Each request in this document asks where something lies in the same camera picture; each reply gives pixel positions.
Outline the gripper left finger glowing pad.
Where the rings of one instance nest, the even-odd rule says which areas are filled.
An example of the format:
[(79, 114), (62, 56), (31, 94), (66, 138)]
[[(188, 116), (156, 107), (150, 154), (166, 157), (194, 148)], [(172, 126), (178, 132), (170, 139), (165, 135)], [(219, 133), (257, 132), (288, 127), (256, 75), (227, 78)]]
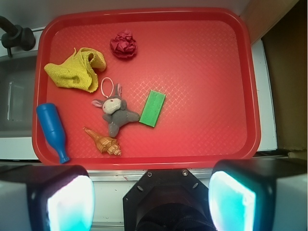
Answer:
[(89, 231), (94, 184), (82, 166), (1, 166), (2, 231)]

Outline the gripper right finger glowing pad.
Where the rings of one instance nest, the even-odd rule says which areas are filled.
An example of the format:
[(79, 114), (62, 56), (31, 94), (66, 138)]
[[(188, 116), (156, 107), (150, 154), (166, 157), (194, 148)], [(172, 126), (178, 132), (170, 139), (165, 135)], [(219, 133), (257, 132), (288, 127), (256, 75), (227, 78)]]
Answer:
[(308, 229), (306, 160), (221, 160), (208, 186), (209, 210), (218, 231)]

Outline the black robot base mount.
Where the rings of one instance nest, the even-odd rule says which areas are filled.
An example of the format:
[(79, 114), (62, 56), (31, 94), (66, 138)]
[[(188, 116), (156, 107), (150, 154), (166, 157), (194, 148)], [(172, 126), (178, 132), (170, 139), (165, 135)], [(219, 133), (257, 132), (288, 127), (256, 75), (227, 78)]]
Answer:
[(208, 187), (187, 169), (148, 170), (123, 197), (126, 231), (214, 231)]

